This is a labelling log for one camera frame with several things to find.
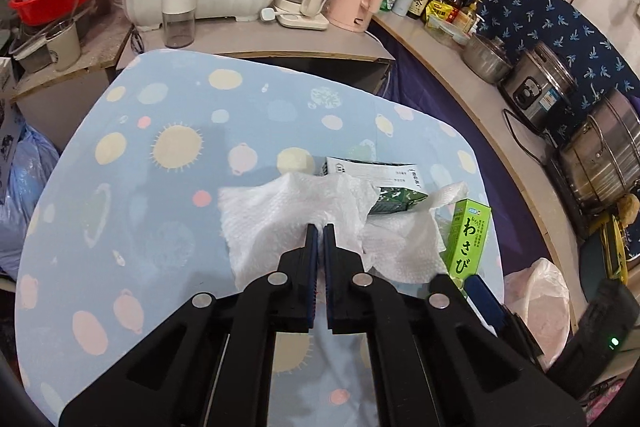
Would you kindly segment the green wasabi box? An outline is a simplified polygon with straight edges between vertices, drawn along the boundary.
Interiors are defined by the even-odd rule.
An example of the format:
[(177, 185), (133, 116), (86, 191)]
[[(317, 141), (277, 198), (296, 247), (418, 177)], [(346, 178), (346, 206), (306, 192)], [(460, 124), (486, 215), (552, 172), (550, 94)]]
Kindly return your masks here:
[(459, 287), (477, 273), (484, 253), (491, 209), (472, 199), (461, 199), (454, 206), (444, 263), (449, 276)]

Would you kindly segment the white paper towel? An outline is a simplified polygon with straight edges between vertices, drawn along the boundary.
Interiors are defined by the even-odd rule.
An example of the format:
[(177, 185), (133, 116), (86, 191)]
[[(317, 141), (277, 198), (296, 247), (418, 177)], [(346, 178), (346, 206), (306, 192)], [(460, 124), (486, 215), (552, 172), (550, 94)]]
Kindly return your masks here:
[(403, 284), (426, 284), (445, 273), (442, 230), (449, 230), (450, 224), (442, 225), (436, 212), (466, 195), (465, 182), (451, 183), (407, 211), (370, 216), (362, 236), (364, 271), (374, 270), (386, 280)]
[(337, 245), (360, 254), (378, 196), (371, 182), (346, 173), (289, 172), (264, 185), (221, 188), (221, 234), (235, 287), (242, 291), (277, 269), (282, 254), (304, 245), (308, 225), (319, 231), (333, 225)]

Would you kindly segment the white trash bag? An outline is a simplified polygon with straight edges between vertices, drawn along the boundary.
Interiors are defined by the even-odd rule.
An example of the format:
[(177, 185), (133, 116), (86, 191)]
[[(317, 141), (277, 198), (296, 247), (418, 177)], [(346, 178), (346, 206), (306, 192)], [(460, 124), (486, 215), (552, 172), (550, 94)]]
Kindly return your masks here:
[(504, 302), (535, 337), (542, 367), (548, 369), (570, 337), (570, 294), (561, 271), (539, 258), (529, 268), (507, 275)]

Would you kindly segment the brown loofah sponge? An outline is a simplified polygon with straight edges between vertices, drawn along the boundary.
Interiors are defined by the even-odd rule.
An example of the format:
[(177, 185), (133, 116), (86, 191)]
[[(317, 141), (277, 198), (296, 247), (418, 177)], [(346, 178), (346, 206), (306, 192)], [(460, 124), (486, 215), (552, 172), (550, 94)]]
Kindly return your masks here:
[(636, 195), (628, 193), (616, 202), (616, 210), (620, 226), (626, 230), (637, 220), (640, 202)]

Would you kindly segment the dark green tea packet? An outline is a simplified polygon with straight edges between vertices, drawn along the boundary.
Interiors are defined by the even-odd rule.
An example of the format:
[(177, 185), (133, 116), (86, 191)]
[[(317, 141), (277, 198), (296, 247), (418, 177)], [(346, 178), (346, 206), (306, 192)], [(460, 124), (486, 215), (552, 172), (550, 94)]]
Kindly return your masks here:
[(370, 210), (372, 215), (407, 211), (427, 198), (421, 173), (414, 164), (384, 164), (327, 157), (321, 172), (346, 173), (376, 187), (380, 194)]

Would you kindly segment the large steel steamer pot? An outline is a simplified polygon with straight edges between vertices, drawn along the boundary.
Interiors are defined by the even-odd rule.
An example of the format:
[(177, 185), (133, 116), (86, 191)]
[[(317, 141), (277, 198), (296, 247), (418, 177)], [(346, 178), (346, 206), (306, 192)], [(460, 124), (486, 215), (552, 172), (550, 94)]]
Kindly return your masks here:
[(585, 213), (615, 204), (639, 182), (639, 115), (612, 89), (560, 150), (568, 187)]

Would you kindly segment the blue patterned tablecloth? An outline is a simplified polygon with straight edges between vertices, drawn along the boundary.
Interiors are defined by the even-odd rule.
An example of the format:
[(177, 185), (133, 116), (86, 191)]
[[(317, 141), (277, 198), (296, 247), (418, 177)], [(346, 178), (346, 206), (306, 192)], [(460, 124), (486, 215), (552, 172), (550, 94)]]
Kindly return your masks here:
[(277, 66), (157, 50), (135, 58), (70, 139), (26, 232), (18, 363), (57, 421), (71, 399), (199, 291), (235, 291), (217, 193), (327, 157), (408, 162), (437, 190), (486, 187), (448, 124)]

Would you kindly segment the silver rice cooker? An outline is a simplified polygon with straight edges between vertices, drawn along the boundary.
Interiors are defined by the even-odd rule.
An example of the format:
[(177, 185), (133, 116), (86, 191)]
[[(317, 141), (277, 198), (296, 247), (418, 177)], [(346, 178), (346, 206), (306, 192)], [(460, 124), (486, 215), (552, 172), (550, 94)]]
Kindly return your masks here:
[(547, 127), (550, 113), (576, 90), (577, 82), (563, 61), (539, 41), (522, 54), (512, 72), (499, 83), (501, 93), (515, 112), (533, 130)]

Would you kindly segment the small steel pot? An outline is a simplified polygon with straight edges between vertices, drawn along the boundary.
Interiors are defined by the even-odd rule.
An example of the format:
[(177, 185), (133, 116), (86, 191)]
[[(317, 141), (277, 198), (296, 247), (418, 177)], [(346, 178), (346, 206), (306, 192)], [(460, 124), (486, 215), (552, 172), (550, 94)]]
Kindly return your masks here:
[(504, 42), (499, 37), (489, 39), (479, 34), (472, 35), (461, 58), (477, 77), (489, 84), (497, 84), (513, 69), (506, 56)]

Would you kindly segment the yellow seasoning packet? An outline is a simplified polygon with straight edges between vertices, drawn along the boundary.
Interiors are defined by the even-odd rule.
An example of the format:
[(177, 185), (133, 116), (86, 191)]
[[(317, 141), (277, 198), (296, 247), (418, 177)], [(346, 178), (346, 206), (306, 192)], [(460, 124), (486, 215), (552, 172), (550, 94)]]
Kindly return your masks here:
[(424, 18), (428, 22), (431, 18), (437, 18), (443, 22), (452, 23), (458, 14), (458, 9), (453, 5), (440, 0), (431, 0), (425, 8)]

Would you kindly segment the blue floral cloth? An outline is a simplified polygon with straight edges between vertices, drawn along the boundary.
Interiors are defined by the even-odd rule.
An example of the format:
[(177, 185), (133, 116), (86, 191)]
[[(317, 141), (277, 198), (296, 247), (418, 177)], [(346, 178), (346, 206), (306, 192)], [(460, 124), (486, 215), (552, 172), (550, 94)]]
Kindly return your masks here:
[(602, 32), (565, 0), (480, 0), (478, 31), (500, 38), (514, 61), (546, 44), (577, 82), (564, 121), (580, 121), (608, 90), (639, 98), (639, 78)]

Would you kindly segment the white power plug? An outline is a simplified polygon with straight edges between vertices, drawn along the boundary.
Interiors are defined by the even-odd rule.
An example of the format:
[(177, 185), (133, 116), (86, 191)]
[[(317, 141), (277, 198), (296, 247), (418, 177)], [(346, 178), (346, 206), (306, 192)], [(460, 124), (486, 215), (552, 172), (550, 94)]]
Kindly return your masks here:
[(264, 23), (274, 22), (277, 18), (277, 11), (273, 9), (271, 6), (267, 6), (260, 11), (260, 19)]

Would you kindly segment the beige mug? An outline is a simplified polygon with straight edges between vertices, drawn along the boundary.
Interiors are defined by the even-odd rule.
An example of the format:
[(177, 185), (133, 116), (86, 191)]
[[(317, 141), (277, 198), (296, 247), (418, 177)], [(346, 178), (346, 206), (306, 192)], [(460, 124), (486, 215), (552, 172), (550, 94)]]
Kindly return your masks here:
[(46, 33), (47, 49), (57, 72), (70, 68), (81, 56), (81, 47), (73, 20), (62, 20)]

